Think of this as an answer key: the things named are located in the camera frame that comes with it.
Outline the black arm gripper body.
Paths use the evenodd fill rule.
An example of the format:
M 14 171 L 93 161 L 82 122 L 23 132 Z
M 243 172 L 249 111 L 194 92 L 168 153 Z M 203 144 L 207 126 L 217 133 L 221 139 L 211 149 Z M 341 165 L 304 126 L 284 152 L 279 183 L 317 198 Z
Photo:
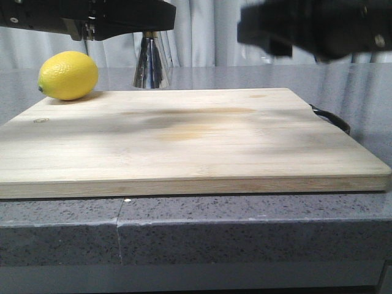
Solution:
M 321 61 L 391 50 L 391 1 L 264 1 L 241 9 L 237 41 L 269 55 L 298 47 Z
M 94 39 L 94 1 L 1 1 L 1 26 Z

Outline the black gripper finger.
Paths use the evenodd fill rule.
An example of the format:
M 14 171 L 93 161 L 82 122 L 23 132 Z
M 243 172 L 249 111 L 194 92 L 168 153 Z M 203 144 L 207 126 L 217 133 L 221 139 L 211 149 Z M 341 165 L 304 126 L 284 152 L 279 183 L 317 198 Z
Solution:
M 166 1 L 97 1 L 92 21 L 93 38 L 111 37 L 174 28 L 176 7 Z

